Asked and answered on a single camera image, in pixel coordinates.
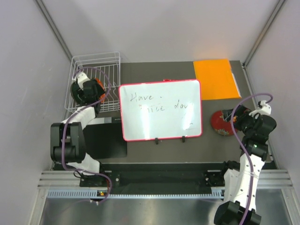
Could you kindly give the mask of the orange plate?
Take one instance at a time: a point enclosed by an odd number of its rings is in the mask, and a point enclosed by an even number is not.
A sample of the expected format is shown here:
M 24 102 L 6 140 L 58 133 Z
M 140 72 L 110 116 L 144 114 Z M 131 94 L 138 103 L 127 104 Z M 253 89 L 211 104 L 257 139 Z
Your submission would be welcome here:
M 103 103 L 104 101 L 105 101 L 105 94 L 106 94 L 106 92 L 105 92 L 105 88 L 104 88 L 104 86 L 103 86 L 103 84 L 102 84 L 102 82 L 98 79 L 98 78 L 95 78 L 95 80 L 97 81 L 97 83 L 98 83 L 98 94 L 100 95 L 99 96 L 99 99 L 101 100 L 101 103 Z

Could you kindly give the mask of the red floral plate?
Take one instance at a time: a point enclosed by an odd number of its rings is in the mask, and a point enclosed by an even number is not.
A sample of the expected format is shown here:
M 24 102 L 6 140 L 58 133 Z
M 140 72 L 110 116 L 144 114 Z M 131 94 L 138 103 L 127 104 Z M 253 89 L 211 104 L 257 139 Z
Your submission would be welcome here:
M 233 130 L 230 124 L 231 110 L 219 110 L 212 114 L 210 118 L 211 127 L 222 136 L 232 136 Z

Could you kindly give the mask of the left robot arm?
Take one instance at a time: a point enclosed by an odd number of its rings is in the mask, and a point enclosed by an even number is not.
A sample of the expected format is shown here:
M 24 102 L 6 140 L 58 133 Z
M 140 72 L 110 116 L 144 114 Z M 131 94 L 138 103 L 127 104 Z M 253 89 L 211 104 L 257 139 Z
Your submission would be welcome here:
M 64 169 L 90 175 L 91 182 L 101 186 L 106 182 L 106 174 L 100 171 L 100 162 L 87 153 L 83 131 L 99 113 L 106 92 L 96 78 L 72 83 L 71 95 L 80 107 L 66 120 L 51 125 L 50 156 Z

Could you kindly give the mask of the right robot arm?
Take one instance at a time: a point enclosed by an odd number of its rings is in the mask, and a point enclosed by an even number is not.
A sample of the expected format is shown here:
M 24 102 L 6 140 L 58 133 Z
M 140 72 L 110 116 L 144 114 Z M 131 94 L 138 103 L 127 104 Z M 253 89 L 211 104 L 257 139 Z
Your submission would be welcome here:
M 216 225 L 261 223 L 255 198 L 259 176 L 268 155 L 267 141 L 277 126 L 270 114 L 271 106 L 261 102 L 253 111 L 239 105 L 236 111 L 217 111 L 211 118 L 212 127 L 221 135 L 234 135 L 237 131 L 244 134 L 239 162 L 225 162 L 219 173 L 225 192 L 224 202 L 219 205 L 214 217 Z

